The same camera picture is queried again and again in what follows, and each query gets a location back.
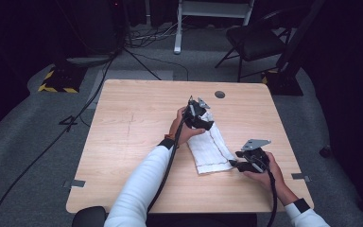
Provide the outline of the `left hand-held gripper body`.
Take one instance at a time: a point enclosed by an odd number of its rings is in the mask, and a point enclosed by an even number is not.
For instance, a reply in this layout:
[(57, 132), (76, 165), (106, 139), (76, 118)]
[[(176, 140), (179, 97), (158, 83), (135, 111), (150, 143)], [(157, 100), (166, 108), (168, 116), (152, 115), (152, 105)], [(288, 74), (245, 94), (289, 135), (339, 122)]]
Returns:
[(209, 105), (200, 97), (197, 100), (190, 97), (187, 108), (184, 111), (186, 126), (188, 128), (195, 128), (196, 125), (204, 125), (201, 120), (207, 109), (209, 109)]

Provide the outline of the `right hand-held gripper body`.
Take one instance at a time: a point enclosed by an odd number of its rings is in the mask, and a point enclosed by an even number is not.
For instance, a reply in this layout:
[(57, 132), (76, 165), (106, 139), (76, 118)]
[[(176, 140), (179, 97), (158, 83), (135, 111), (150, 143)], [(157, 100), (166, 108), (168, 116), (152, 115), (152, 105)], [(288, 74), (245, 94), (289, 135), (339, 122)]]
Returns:
[(264, 172), (268, 169), (269, 158), (262, 150), (262, 146), (270, 144), (270, 140), (249, 139), (240, 151), (235, 154), (238, 158), (244, 158), (254, 172)]

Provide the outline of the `white towel with red stitching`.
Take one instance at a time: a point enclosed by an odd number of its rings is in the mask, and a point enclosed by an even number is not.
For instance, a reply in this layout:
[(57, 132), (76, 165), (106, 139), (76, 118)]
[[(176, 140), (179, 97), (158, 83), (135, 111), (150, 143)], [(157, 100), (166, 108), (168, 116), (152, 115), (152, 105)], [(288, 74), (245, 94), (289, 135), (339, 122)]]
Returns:
[(210, 174), (233, 168), (230, 160), (234, 161), (234, 157), (227, 148), (216, 123), (205, 133), (191, 137), (187, 141), (187, 146), (193, 154), (198, 174)]

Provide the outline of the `person's left hand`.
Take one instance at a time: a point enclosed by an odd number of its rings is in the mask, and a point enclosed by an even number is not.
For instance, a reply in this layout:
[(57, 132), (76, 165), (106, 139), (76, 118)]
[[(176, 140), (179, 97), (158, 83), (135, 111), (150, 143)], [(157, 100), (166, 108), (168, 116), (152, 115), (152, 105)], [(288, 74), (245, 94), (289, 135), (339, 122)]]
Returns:
[(185, 123), (182, 123), (182, 114), (185, 107), (181, 107), (177, 111), (177, 116), (173, 120), (168, 134), (175, 134), (178, 138), (179, 145), (187, 142), (191, 137), (205, 133), (205, 129), (190, 129)]

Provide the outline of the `person's right hand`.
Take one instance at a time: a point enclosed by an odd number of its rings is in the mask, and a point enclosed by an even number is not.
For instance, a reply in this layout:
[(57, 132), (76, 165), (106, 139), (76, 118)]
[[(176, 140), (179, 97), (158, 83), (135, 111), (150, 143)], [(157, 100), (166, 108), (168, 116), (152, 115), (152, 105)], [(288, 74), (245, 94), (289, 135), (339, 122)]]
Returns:
[(281, 195), (285, 189), (285, 181), (283, 174), (278, 164), (275, 162), (273, 154), (266, 151), (266, 155), (269, 158), (268, 167), (270, 172), (265, 171), (264, 173), (254, 173), (245, 171), (244, 175), (254, 181), (261, 184), (267, 191), (271, 192), (272, 188), (276, 189), (278, 195)]

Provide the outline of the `orange wristband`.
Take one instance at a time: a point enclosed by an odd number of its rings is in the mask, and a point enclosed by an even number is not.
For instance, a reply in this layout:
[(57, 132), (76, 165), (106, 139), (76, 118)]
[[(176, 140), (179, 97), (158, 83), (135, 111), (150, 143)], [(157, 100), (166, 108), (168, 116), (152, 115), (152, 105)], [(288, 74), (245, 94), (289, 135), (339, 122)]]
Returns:
[(179, 142), (178, 142), (178, 138), (176, 137), (176, 135), (175, 134), (166, 134), (164, 136), (164, 146), (167, 147), (168, 149), (178, 148)]

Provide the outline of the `grey tape strip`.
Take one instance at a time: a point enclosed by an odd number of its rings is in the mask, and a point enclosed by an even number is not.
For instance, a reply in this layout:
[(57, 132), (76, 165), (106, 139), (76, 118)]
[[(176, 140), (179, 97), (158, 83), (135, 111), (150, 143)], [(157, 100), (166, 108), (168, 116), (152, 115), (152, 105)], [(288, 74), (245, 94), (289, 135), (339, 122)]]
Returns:
[(306, 182), (311, 182), (311, 178), (303, 173), (292, 173), (293, 180), (305, 180)]
[(83, 187), (84, 185), (85, 181), (70, 180), (70, 181), (65, 181), (62, 186), (64, 188), (72, 188), (72, 187)]

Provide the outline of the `black stand base striped edge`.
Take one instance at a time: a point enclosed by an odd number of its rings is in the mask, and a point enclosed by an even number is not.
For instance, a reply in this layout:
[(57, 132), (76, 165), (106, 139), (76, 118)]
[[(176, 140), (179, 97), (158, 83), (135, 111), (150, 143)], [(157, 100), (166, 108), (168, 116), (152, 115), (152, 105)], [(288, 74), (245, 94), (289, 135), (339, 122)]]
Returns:
[(78, 93), (86, 72), (87, 69), (84, 67), (75, 66), (68, 70), (64, 70), (53, 66), (44, 77), (38, 91), (71, 94)]
[(295, 77), (287, 77), (276, 70), (267, 70), (261, 74), (261, 81), (267, 85), (273, 96), (302, 96), (303, 91)]

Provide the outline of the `black folding chair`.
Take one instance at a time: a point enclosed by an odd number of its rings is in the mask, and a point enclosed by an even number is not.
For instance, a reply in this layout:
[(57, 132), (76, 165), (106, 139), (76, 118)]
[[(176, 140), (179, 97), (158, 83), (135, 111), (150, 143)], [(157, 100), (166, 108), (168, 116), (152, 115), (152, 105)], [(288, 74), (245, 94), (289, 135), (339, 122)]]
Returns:
[(238, 58), (237, 81), (240, 81), (246, 77), (242, 75), (243, 61), (257, 61), (282, 54), (287, 48), (287, 41), (283, 41), (281, 34), (277, 35), (274, 29), (284, 27), (289, 30), (287, 23), (292, 16), (293, 9), (279, 9), (252, 24), (228, 29), (226, 38), (232, 48), (216, 64), (216, 68), (225, 60)]

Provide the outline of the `grey round stand base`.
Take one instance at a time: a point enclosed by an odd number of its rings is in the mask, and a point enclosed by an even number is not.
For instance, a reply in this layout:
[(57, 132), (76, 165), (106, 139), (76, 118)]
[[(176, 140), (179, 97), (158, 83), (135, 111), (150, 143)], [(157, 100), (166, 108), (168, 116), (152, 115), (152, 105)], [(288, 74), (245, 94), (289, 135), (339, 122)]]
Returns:
[(106, 63), (109, 63), (114, 58), (115, 55), (93, 55), (87, 57), (67, 58), (66, 60), (70, 64), (78, 67), (96, 67), (99, 65), (104, 65)]

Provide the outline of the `black slanted stand pole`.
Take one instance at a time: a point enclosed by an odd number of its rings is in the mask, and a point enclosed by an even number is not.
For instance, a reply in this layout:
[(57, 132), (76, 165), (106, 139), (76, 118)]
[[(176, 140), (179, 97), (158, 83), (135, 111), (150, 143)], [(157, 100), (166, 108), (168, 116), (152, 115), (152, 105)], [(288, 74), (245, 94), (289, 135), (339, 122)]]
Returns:
[(326, 0), (315, 0), (311, 5), (307, 15), (302, 19), (302, 22), (298, 26), (292, 40), (289, 42), (285, 53), (278, 60), (278, 63), (281, 64), (281, 72), (286, 72), (295, 64), (298, 64), (299, 61), (303, 58), (304, 37), (308, 29), (313, 24), (325, 1)]

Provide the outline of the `person's dark clothing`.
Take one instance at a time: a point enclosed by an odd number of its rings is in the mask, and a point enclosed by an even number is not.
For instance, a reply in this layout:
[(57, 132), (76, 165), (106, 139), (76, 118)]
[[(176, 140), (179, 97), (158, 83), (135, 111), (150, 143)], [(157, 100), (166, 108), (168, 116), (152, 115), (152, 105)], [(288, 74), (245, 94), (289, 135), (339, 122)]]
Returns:
[[(78, 211), (72, 227), (103, 227), (107, 213), (102, 206)], [(257, 227), (255, 214), (149, 214), (147, 227)]]

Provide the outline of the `white metal stand frame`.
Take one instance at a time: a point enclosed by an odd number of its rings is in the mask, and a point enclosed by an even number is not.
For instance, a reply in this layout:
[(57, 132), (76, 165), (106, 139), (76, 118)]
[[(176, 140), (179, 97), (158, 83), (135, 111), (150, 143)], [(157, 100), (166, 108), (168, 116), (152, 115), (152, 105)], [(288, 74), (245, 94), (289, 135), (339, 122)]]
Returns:
[(247, 3), (211, 2), (210, 0), (179, 0), (177, 9), (177, 30), (173, 52), (182, 52), (182, 19), (184, 16), (204, 16), (242, 19), (246, 25), (251, 17), (255, 0)]

